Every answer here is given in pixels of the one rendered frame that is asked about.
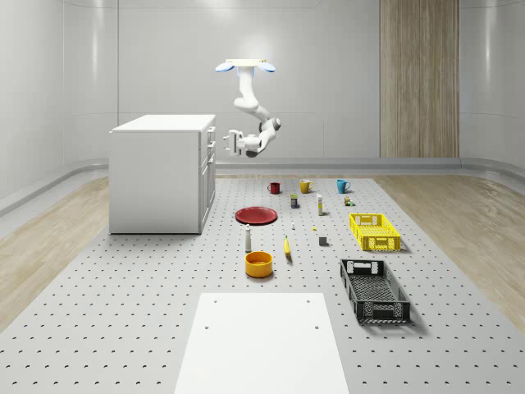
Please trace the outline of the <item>red plate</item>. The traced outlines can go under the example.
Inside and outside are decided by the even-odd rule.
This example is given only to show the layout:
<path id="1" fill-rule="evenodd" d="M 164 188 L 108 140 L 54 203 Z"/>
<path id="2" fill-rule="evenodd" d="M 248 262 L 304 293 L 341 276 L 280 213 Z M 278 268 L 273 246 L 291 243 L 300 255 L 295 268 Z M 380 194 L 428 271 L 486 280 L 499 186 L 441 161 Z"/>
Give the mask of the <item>red plate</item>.
<path id="1" fill-rule="evenodd" d="M 262 226 L 275 222 L 278 216 L 276 211 L 271 208 L 247 207 L 238 210 L 235 213 L 235 219 L 244 224 Z"/>

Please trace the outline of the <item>white cabinet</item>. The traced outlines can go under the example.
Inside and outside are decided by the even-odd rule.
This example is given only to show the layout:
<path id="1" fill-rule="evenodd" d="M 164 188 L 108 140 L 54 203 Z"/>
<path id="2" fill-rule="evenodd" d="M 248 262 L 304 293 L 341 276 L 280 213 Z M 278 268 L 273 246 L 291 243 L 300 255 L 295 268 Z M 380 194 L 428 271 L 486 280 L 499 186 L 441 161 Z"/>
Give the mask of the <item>white cabinet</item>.
<path id="1" fill-rule="evenodd" d="M 215 120 L 144 115 L 110 132 L 111 233 L 202 232 L 215 194 Z"/>

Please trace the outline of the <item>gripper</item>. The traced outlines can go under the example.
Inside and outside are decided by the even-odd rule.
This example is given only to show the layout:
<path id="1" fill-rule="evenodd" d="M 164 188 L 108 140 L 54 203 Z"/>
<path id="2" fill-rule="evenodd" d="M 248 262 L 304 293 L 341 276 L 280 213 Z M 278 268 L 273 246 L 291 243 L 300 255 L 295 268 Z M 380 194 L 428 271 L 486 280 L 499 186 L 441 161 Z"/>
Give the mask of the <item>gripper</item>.
<path id="1" fill-rule="evenodd" d="M 228 143 L 224 147 L 225 150 L 229 152 L 230 156 L 240 156 L 241 155 L 241 133 L 237 130 L 229 130 L 228 135 L 223 137 L 224 141 Z"/>

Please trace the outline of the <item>yellow bowl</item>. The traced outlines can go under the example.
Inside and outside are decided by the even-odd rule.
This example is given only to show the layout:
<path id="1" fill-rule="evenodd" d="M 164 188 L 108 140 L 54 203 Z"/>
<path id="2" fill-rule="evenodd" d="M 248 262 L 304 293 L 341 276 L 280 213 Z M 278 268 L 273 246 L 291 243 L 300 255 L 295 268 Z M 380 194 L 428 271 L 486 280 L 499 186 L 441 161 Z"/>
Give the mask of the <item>yellow bowl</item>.
<path id="1" fill-rule="evenodd" d="M 273 272 L 272 256 L 268 252 L 253 251 L 245 255 L 245 272 L 251 277 L 266 277 Z"/>

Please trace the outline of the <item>white board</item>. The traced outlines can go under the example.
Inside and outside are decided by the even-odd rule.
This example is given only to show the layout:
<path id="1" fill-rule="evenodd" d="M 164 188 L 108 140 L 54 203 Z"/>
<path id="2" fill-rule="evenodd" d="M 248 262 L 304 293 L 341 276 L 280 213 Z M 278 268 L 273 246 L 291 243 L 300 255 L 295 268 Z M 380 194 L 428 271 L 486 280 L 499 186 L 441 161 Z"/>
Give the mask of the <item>white board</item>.
<path id="1" fill-rule="evenodd" d="M 175 394 L 349 394 L 321 293 L 203 293 Z"/>

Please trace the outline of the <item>drone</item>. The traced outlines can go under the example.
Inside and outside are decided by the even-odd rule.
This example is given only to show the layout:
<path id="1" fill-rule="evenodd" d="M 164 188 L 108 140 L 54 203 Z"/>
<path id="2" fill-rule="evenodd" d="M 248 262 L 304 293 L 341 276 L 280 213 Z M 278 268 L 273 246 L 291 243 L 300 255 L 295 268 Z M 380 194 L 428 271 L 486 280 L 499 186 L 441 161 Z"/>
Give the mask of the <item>drone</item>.
<path id="1" fill-rule="evenodd" d="M 226 72 L 236 67 L 258 67 L 267 72 L 276 71 L 276 68 L 265 59 L 226 59 L 216 66 L 215 71 Z"/>

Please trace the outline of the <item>dark grey basket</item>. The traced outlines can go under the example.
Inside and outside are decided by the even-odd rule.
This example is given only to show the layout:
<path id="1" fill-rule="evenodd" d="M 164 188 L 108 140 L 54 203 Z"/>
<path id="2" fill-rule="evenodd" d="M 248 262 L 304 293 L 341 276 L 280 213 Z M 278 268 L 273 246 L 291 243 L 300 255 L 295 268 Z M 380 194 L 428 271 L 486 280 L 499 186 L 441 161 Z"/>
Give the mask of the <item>dark grey basket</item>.
<path id="1" fill-rule="evenodd" d="M 358 321 L 410 321 L 409 298 L 384 261 L 341 259 L 340 276 Z"/>

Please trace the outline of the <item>yellow basket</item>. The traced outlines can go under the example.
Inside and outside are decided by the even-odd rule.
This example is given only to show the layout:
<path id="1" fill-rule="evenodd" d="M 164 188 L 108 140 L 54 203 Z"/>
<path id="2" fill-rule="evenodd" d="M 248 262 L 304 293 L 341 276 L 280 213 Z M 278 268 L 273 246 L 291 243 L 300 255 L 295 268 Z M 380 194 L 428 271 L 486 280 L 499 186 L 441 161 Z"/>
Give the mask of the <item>yellow basket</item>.
<path id="1" fill-rule="evenodd" d="M 351 213 L 349 226 L 363 250 L 400 250 L 400 234 L 381 213 Z"/>

